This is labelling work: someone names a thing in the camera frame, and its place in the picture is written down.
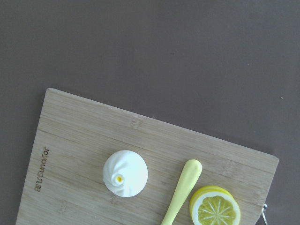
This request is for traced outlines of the white steamed bun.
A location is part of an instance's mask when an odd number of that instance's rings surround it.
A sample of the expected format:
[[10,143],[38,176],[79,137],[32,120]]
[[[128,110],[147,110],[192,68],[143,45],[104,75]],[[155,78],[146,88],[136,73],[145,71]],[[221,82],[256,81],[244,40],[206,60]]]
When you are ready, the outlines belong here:
[[146,186],[147,180],[147,165],[144,159],[134,151],[117,151],[104,164],[103,181],[106,187],[117,196],[138,195]]

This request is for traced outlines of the yellow plastic knife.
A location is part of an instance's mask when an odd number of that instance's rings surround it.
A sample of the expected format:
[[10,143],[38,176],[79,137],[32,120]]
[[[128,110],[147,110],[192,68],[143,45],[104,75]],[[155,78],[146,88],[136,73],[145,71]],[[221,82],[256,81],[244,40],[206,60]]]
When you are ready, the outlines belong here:
[[185,163],[168,210],[161,222],[162,225],[171,225],[173,223],[182,205],[198,181],[202,169],[202,164],[196,159],[188,160]]

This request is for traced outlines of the lemon half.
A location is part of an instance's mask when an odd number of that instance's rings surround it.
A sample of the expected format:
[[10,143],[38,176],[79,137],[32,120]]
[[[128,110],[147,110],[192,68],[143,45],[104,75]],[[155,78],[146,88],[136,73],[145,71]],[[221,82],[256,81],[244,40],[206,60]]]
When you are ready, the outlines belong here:
[[218,186],[205,186],[191,197],[189,212],[195,225],[238,225],[241,212],[234,197]]

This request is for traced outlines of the bamboo cutting board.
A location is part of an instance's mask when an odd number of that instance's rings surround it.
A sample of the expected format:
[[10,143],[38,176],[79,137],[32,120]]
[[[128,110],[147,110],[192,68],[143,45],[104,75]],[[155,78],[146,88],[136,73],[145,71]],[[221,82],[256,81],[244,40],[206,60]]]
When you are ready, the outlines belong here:
[[[118,197],[103,182],[103,166],[119,150],[135,151],[147,164],[148,181],[137,196]],[[228,190],[241,224],[257,222],[277,157],[49,88],[16,223],[158,225],[190,159],[203,166],[195,189]]]

